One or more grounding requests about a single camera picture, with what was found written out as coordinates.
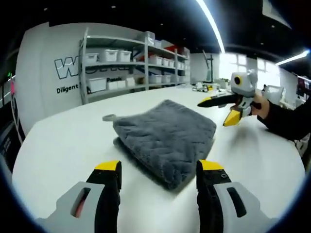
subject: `black sleeve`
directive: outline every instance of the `black sleeve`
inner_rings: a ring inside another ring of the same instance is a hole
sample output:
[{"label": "black sleeve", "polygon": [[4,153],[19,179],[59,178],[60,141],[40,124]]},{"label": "black sleeve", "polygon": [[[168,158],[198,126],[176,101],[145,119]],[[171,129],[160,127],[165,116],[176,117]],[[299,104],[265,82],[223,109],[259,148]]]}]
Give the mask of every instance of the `black sleeve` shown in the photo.
[{"label": "black sleeve", "polygon": [[258,116],[258,120],[272,132],[289,140],[297,140],[310,132],[311,100],[307,100],[295,110],[281,108],[270,102],[270,110],[266,119]]}]

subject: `white table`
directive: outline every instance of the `white table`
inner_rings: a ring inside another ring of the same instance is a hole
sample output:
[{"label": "white table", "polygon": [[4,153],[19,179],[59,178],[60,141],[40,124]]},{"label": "white table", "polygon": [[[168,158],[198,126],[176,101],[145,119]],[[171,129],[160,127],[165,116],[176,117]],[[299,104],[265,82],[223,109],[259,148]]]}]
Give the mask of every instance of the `white table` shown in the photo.
[{"label": "white table", "polygon": [[13,185],[33,217],[48,217],[56,200],[94,167],[122,161],[120,233],[198,232],[195,179],[179,194],[164,190],[144,176],[113,145],[112,122],[102,116],[142,113],[165,99],[185,105],[217,124],[207,157],[219,162],[232,181],[242,183],[268,217],[280,217],[304,179],[304,168],[292,142],[267,132],[254,116],[238,126],[223,127],[229,106],[199,108],[206,93],[189,88],[163,88],[84,105],[35,124],[24,141],[13,171]]}]

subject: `white curved wall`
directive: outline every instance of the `white curved wall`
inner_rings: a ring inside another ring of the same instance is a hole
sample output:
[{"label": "white curved wall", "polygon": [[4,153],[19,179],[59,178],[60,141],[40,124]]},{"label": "white curved wall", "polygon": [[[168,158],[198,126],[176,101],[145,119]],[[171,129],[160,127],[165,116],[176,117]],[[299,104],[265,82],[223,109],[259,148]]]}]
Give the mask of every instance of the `white curved wall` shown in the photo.
[{"label": "white curved wall", "polygon": [[[67,93],[57,93],[60,87],[79,83],[77,66],[71,66],[71,73],[67,73],[67,69],[57,72],[56,66],[61,62],[69,64],[74,61],[78,55],[79,40],[83,38],[87,27],[89,34],[93,35],[135,38],[141,33],[129,28],[99,23],[75,23],[54,27],[44,23],[28,30],[19,49],[16,68],[17,106],[26,135],[37,121],[82,104],[78,88]],[[162,41],[162,45],[172,44]]]}]

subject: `yellow tool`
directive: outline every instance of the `yellow tool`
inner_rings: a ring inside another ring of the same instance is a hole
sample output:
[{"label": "yellow tool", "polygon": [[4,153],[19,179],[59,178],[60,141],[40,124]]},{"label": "yellow tool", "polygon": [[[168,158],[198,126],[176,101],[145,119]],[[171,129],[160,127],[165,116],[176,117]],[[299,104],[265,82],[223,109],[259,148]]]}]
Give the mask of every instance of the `yellow tool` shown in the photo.
[{"label": "yellow tool", "polygon": [[203,108],[219,106],[221,108],[229,103],[236,103],[237,106],[230,111],[223,126],[236,125],[242,117],[251,114],[251,106],[261,109],[261,104],[254,102],[257,81],[257,74],[254,70],[249,70],[247,73],[234,72],[231,76],[232,95],[208,97],[202,100],[198,106]]}]

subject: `black ceiling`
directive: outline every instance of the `black ceiling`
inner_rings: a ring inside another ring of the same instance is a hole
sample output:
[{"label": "black ceiling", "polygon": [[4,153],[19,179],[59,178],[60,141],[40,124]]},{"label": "black ceiling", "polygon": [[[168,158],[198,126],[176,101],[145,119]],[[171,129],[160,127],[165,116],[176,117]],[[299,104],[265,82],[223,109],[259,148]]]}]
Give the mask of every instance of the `black ceiling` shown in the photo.
[{"label": "black ceiling", "polygon": [[[298,33],[296,27],[292,26],[292,30],[262,14],[262,0],[205,2],[228,52],[278,62],[306,49],[304,45],[307,43],[303,41],[305,34]],[[282,6],[279,8],[280,12],[289,12],[289,8],[287,11]],[[157,38],[185,46],[191,52],[201,52],[202,49],[206,52],[220,51],[212,27],[196,0],[105,0],[100,4],[80,5],[77,1],[40,3],[35,7],[15,6],[14,19],[2,27],[9,36],[5,38],[7,43],[2,45],[1,52],[8,53],[18,48],[26,29],[47,21],[51,26],[74,22],[114,24],[139,31],[152,31]],[[310,71],[306,61],[295,62],[286,68],[300,75],[309,75]]]}]

